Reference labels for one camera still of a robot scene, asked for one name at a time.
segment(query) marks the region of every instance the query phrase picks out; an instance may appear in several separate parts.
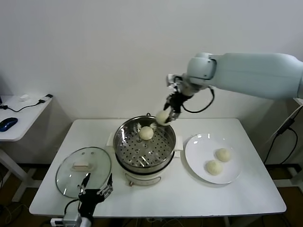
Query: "black cable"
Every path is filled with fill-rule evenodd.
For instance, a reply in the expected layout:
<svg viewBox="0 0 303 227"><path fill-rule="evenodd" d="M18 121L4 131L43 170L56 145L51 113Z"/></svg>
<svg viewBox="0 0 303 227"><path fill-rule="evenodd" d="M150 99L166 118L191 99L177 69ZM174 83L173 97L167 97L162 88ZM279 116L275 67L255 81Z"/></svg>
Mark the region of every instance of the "black cable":
<svg viewBox="0 0 303 227"><path fill-rule="evenodd" d="M132 220L133 218L129 219L124 225L122 225L122 227L126 227Z"/></svg>
<svg viewBox="0 0 303 227"><path fill-rule="evenodd" d="M262 226L265 227L264 216L261 217L261 221L262 221Z"/></svg>
<svg viewBox="0 0 303 227"><path fill-rule="evenodd" d="M14 111L15 113L18 113L18 112L20 112L21 110L24 110L25 108L28 108L28 107L33 107L33 106L36 106L36 105L39 105L40 104L40 102L37 102L35 105L28 105L28 106L24 106L24 107L22 107L21 109L19 109L19 110L13 110L12 108L10 108L10 107L7 107L6 109L9 109L9 110L11 110L11 111Z"/></svg>
<svg viewBox="0 0 303 227"><path fill-rule="evenodd" d="M275 135L275 137L274 137L274 139L273 139L273 141L271 142L271 145L270 145L270 148L269 148L269 150L268 150L268 153L267 153L267 155L266 155L266 158L265 158L265 160L264 160L264 164L266 163L266 161L267 161L267 159L268 159L268 157L269 157L269 154L270 154L270 151L271 151L271 149L273 148L273 145L274 145L274 143L275 143L275 140L276 140L276 138L279 136L279 134L276 134Z"/></svg>
<svg viewBox="0 0 303 227"><path fill-rule="evenodd" d="M66 214L66 211L67 211L68 206L69 206L71 203L76 202L76 201L79 201L79 199L74 199L74 200L72 200L72 201L69 201L69 202L66 204L66 206L65 206L65 208L64 208L64 214Z"/></svg>
<svg viewBox="0 0 303 227"><path fill-rule="evenodd" d="M284 214L279 214L278 216L283 220L284 224L287 227L292 227L292 225L290 224L290 221L287 219L287 217Z"/></svg>
<svg viewBox="0 0 303 227"><path fill-rule="evenodd" d="M292 149L292 151L289 153L289 155L287 156L287 158L285 158L283 160L283 162L280 163L280 165L287 161L287 159L293 154L293 152L294 152L294 150L295 150L295 148L297 147L297 144L298 144L298 134L292 128L288 128L288 130L290 130L290 131L292 131L294 133L294 135L295 135L295 144L294 144L294 148Z"/></svg>
<svg viewBox="0 0 303 227"><path fill-rule="evenodd" d="M51 220L48 219L48 220L42 222L42 223L39 225L39 227L42 227L42 226L44 226L44 225L51 225Z"/></svg>
<svg viewBox="0 0 303 227"><path fill-rule="evenodd" d="M213 90L212 87L208 87L208 88L210 89L210 92L212 93L213 98L212 98L212 100L210 101L210 103L209 103L206 107L204 107L202 110L191 111L191 110L188 110L187 108L185 108L184 105L182 104L183 109L184 109L185 111L189 112L189 113L192 113L192 114L193 114L193 113L194 113L194 114L197 114L197 113L200 113L200 112L206 110L206 109L213 103L213 101L214 101L214 90Z"/></svg>

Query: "wire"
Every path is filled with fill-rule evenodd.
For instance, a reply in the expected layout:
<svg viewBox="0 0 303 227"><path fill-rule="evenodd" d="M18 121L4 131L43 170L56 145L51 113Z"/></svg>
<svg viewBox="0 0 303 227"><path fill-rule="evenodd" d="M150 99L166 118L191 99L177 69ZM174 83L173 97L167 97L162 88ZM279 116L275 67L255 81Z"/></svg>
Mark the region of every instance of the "wire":
<svg viewBox="0 0 303 227"><path fill-rule="evenodd" d="M178 219L176 219L176 218L174 218L174 219L172 219L172 220L169 220L169 221L165 222L165 223L163 224L162 227L164 227L166 224L168 224L168 223L170 223L171 221L174 221L174 220L176 220L182 227L184 227L184 226L182 225L182 223L181 223Z"/></svg>
<svg viewBox="0 0 303 227"><path fill-rule="evenodd" d="M274 145L274 143L275 143L275 140L276 140L276 138L277 138L278 136L279 136L279 135L276 134L276 136L274 137L273 141L271 142L270 148L269 148L269 150L268 150L268 152L267 152L267 155L266 155L266 158L265 158L265 160L264 160L264 162L263 162L264 164L266 163L266 161L267 161L267 159L268 159L268 157L269 157L270 151L271 151L271 149L273 148L273 145Z"/></svg>
<svg viewBox="0 0 303 227"><path fill-rule="evenodd" d="M126 227L133 219L129 219L122 227Z"/></svg>
<svg viewBox="0 0 303 227"><path fill-rule="evenodd" d="M262 221L262 226L265 227L264 216L261 217L261 221Z"/></svg>
<svg viewBox="0 0 303 227"><path fill-rule="evenodd" d="M79 199L74 199L74 200L72 200L72 201L69 201L69 202L66 204L66 206L65 206L65 208L64 208L64 214L66 214L66 211L67 211L68 206L69 206L71 203L76 202L76 201L79 201Z"/></svg>
<svg viewBox="0 0 303 227"><path fill-rule="evenodd" d="M208 88L210 89L210 92L212 93L213 98L212 98L212 100L210 101L210 103L209 103L206 107L204 107L202 110L191 111L191 110L188 110L187 108L185 108L184 105L182 104L183 109L184 109L185 111L191 113L191 114L193 114L193 113L194 113L194 114L197 114L197 113L200 113L200 112L206 110L206 109L213 103L213 101L214 101L214 90L213 90L212 87L208 87Z"/></svg>
<svg viewBox="0 0 303 227"><path fill-rule="evenodd" d="M20 205L17 206L12 212L9 210L9 207L16 204L16 202L12 202L11 204L7 205L7 206L4 206L4 205L1 205L2 206L2 209L6 209L7 212L9 213L9 215L5 218L5 225L3 225L2 227L6 227L6 226L9 226L10 224L12 224L13 222L15 222L19 217L20 215L22 214L22 211L23 211L23 208L27 208L28 207L22 203L19 203ZM21 210L20 212L17 214L17 216L12 219L12 214L15 213L19 208L21 207Z"/></svg>
<svg viewBox="0 0 303 227"><path fill-rule="evenodd" d="M293 115L294 115L294 113L296 113L297 111L297 113L299 113L299 111L301 110L303 108L303 105L301 105L301 106L299 106L298 108L296 108L286 119L285 119L285 121L279 126L279 128L273 133L273 134L271 134L271 136L268 138L268 140L266 140L265 141L265 143L261 146L261 148L260 149L262 149L270 140L271 140L271 138L273 138L273 136L275 136L276 135L276 133L279 131L279 129L285 124L285 122L286 121L288 121L288 119L289 118L291 118Z"/></svg>
<svg viewBox="0 0 303 227"><path fill-rule="evenodd" d="M297 144L298 144L298 134L292 128L288 128L288 130L290 130L290 131L292 131L294 133L294 135L295 135L295 144L294 144L294 148L292 149L292 151L289 153L289 155L287 156L287 158L285 158L283 160L283 162L280 163L280 165L287 161L287 159L293 154L293 152L294 152L294 150L295 150L295 148L297 147Z"/></svg>
<svg viewBox="0 0 303 227"><path fill-rule="evenodd" d="M28 108L28 107L33 107L33 106L36 106L36 105L39 105L40 104L40 102L37 102L35 105L28 105L28 106L24 106L24 107L22 107L21 109L19 109L19 110L13 110L12 108L10 108L10 107L7 107L7 109L9 109L9 110L11 110L11 111L14 111L15 113L18 113L18 112L20 112L21 110L24 110L25 108Z"/></svg>
<svg viewBox="0 0 303 227"><path fill-rule="evenodd" d="M290 224L290 221L287 219L287 217L284 214L279 214L278 215L284 222L284 224L288 227L292 227L292 225Z"/></svg>

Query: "blue computer mouse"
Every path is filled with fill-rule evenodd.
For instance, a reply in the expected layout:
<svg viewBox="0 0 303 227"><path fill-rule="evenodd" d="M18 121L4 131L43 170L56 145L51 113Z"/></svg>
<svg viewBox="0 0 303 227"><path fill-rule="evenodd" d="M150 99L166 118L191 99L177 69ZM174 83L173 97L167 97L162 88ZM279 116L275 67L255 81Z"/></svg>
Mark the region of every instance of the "blue computer mouse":
<svg viewBox="0 0 303 227"><path fill-rule="evenodd" d="M7 131L18 122L16 117L10 117L0 122L0 131Z"/></svg>

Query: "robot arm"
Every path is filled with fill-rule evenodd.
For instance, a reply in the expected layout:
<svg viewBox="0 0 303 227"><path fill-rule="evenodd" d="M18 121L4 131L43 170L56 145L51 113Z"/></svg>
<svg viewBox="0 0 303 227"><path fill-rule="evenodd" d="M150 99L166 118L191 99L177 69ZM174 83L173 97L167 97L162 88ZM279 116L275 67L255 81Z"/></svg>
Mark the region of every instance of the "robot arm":
<svg viewBox="0 0 303 227"><path fill-rule="evenodd" d="M171 106L166 122L181 113L183 102L210 86L270 99L303 98L303 62L280 53L199 53L189 61L187 73L167 76L173 86L164 110Z"/></svg>

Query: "table leg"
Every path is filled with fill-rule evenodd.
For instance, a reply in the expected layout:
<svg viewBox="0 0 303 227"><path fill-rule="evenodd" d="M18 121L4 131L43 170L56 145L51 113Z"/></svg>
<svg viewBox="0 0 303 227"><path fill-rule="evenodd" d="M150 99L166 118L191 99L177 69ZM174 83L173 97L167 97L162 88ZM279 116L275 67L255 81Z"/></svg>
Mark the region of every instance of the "table leg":
<svg viewBox="0 0 303 227"><path fill-rule="evenodd" d="M22 181L12 199L12 202L19 202L26 188L39 188L42 181L35 181L32 179L36 169L30 169L28 173L25 172L2 149L0 149L0 162L9 170L9 172L13 173Z"/></svg>
<svg viewBox="0 0 303 227"><path fill-rule="evenodd" d="M255 220L260 218L259 215L253 215L253 216L244 216L239 219L237 219L234 223L230 225L230 227L245 227L249 224L253 223Z"/></svg>
<svg viewBox="0 0 303 227"><path fill-rule="evenodd" d="M5 176L3 177L3 182L2 181L0 181L0 185L4 185L5 184L5 182L8 180L8 178L9 178L9 176L10 176L10 174L11 174L11 172L10 171L8 171L6 174L5 174Z"/></svg>

